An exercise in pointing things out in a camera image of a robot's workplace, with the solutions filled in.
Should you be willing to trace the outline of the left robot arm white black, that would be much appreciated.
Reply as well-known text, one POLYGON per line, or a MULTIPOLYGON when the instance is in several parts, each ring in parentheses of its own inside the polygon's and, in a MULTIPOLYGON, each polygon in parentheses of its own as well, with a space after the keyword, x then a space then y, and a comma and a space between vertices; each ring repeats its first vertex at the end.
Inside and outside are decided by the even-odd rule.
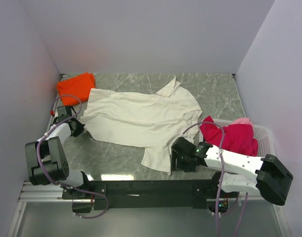
POLYGON ((46 133, 45 139, 40 138, 25 145, 28 176, 33 185, 48 185, 52 180, 56 185, 74 187, 74 193, 79 198, 91 194, 91 185, 85 173, 69 168, 63 150, 67 138, 81 135, 84 126, 77 120, 77 112, 72 106, 60 106, 50 127, 51 133, 46 133), (44 174, 40 161, 51 180, 44 174))

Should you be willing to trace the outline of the cream white t shirt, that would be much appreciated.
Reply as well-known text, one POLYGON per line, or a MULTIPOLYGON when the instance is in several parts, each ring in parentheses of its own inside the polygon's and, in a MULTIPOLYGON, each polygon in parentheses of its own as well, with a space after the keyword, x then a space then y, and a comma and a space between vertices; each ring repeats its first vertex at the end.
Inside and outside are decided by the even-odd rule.
POLYGON ((201 114, 195 97, 173 78, 155 94, 92 89, 80 121, 94 140, 144 148, 141 164, 170 174, 171 145, 182 134, 193 142, 201 114))

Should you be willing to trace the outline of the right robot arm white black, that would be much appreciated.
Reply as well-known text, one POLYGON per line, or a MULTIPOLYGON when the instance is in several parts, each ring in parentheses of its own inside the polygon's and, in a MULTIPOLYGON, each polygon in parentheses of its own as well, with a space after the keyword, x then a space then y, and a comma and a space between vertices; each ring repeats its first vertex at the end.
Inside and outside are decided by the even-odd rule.
POLYGON ((224 193, 260 194, 266 201, 284 206, 293 175, 274 155, 251 157, 220 149, 200 142, 194 145, 179 137, 171 146, 172 170, 194 172, 197 166, 223 172, 222 180, 210 184, 210 193, 220 197, 224 193))

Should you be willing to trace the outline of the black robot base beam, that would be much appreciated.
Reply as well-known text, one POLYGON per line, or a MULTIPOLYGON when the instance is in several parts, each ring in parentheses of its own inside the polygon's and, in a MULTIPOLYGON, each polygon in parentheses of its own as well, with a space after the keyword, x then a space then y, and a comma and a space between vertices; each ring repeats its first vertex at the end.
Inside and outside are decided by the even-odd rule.
POLYGON ((109 208, 192 207, 206 209, 216 199, 218 181, 90 181, 89 190, 103 194, 109 208))

